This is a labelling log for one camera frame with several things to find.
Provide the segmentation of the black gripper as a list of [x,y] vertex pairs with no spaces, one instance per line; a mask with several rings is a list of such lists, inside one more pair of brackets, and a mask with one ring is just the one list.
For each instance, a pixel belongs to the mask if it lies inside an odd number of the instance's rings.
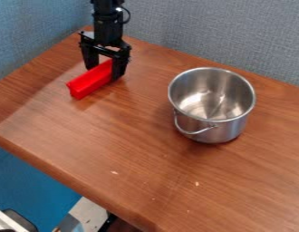
[[[115,12],[112,14],[94,13],[95,31],[82,31],[80,47],[84,57],[84,65],[88,70],[99,66],[99,55],[114,57],[118,53],[127,53],[131,45],[124,41],[124,13]],[[130,58],[112,59],[112,78],[118,81],[126,73]]]

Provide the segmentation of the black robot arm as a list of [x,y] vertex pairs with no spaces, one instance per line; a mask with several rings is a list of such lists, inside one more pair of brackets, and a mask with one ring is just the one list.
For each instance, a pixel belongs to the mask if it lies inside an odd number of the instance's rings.
[[84,65],[88,70],[100,66],[99,56],[111,58],[111,80],[119,80],[126,73],[131,58],[133,45],[124,41],[124,0],[91,0],[94,5],[94,31],[82,31],[79,35]]

